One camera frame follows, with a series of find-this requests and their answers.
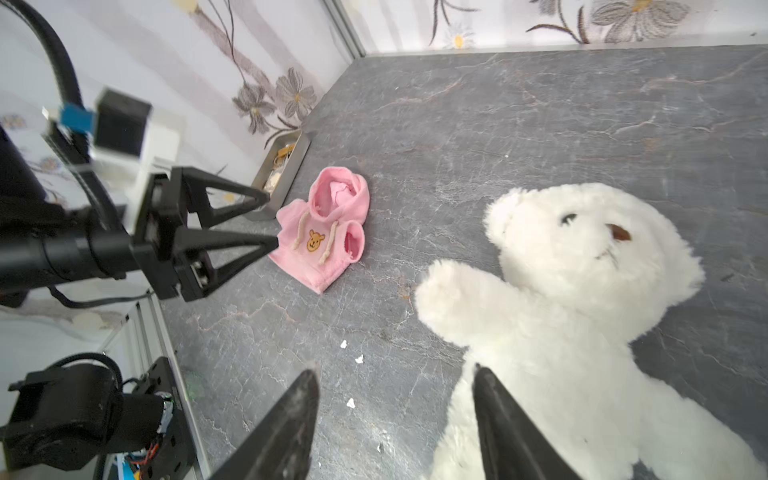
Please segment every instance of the stainless steel tray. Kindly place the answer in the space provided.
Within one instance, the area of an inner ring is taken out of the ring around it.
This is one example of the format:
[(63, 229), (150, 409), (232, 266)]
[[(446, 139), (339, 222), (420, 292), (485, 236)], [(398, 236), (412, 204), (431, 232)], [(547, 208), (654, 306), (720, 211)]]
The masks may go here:
[(248, 212), (243, 216), (248, 220), (272, 220), (277, 216), (277, 211), (283, 206), (283, 202), (288, 195), (293, 179), (296, 178), (296, 172), (299, 171), (301, 162), (304, 161), (304, 155), (306, 150), (310, 147), (310, 137), (301, 130), (292, 131), (288, 134), (280, 135), (275, 138), (270, 148), (269, 153), (266, 154), (264, 163), (259, 169), (259, 173), (256, 174), (256, 178), (253, 179), (251, 187), (264, 189), (266, 180), (272, 173), (272, 160), (277, 156), (277, 151), (280, 148), (284, 148), (293, 142), (296, 142), (296, 146), (285, 160), (286, 166), (283, 170), (283, 174), (280, 175), (280, 179), (277, 181), (277, 186), (274, 192), (270, 195), (270, 202), (258, 211)]

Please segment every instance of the hoodie sleeve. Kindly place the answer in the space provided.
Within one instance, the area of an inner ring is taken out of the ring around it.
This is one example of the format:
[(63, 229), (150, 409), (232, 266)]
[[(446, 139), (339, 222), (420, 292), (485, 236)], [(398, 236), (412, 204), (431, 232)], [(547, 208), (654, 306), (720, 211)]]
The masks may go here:
[(306, 210), (306, 201), (297, 198), (277, 211), (277, 221), (280, 222), (281, 227), (285, 227), (286, 223), (291, 223), (292, 219), (301, 215), (304, 210)]

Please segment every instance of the teddy bear ear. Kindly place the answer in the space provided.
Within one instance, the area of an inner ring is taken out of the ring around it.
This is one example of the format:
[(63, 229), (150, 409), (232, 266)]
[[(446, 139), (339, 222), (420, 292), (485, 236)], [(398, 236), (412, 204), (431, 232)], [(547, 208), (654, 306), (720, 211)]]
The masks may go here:
[(528, 192), (522, 188), (513, 188), (505, 196), (499, 198), (494, 203), (488, 205), (485, 209), (485, 235), (496, 246), (504, 243), (504, 233), (507, 223), (515, 211), (515, 208), (522, 203), (523, 197)]

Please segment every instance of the printed flower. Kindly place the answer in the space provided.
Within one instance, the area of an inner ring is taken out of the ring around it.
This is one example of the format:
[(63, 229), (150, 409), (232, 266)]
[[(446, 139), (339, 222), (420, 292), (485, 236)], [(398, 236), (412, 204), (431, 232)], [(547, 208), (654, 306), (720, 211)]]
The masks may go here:
[(277, 110), (270, 102), (264, 101), (264, 94), (266, 94), (266, 91), (263, 87), (245, 84), (240, 87), (237, 96), (232, 99), (232, 103), (240, 111), (241, 117), (250, 116), (248, 131), (251, 134), (256, 132), (265, 134), (270, 131), (270, 127), (264, 117), (273, 114)]
[(277, 96), (286, 102), (285, 114), (288, 118), (296, 115), (300, 121), (304, 121), (317, 102), (315, 88), (311, 85), (301, 88), (303, 84), (301, 74), (293, 67), (288, 69), (287, 76), (283, 75), (277, 79)]
[(683, 21), (690, 7), (671, 0), (634, 0), (611, 2), (592, 14), (595, 25), (613, 25), (605, 41), (642, 41), (645, 38), (666, 38)]
[(556, 0), (531, 0), (531, 3), (538, 3), (538, 12), (542, 15), (554, 15), (558, 11)]
[(3, 115), (0, 118), (0, 124), (6, 130), (20, 130), (27, 127), (24, 117), (17, 114)]
[(197, 0), (174, 0), (174, 3), (184, 13), (194, 13), (197, 9)]
[(448, 27), (445, 33), (445, 47), (460, 50), (475, 46), (475, 33), (464, 25), (454, 24)]
[(40, 160), (40, 170), (45, 172), (53, 172), (58, 170), (61, 164), (58, 163), (58, 159), (54, 157), (46, 157)]

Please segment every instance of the table surface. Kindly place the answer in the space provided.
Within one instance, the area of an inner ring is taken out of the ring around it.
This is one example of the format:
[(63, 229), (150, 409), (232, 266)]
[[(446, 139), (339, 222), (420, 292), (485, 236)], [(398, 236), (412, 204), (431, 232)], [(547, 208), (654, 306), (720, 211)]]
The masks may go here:
[(356, 61), (305, 123), (312, 144), (287, 201), (326, 166), (363, 175), (361, 261), (322, 296), (262, 260), (207, 300), (163, 305), (212, 466), (314, 365), (310, 478), (427, 472), (462, 351), (419, 322), (420, 274), (443, 257), (500, 274), (488, 203), (511, 187), (594, 181), (669, 217), (707, 271), (634, 342), (637, 364), (768, 461), (767, 102), (764, 46)]

